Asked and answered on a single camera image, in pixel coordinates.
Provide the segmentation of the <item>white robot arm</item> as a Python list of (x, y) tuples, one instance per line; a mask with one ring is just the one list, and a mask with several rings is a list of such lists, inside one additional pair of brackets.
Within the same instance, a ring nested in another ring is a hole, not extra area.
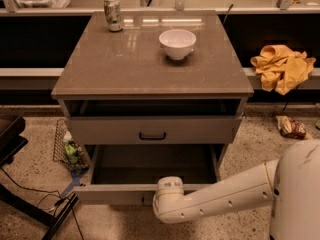
[(269, 205), (270, 240), (320, 240), (320, 140), (292, 145), (277, 160), (186, 194), (178, 177), (158, 181), (153, 212), (173, 224)]

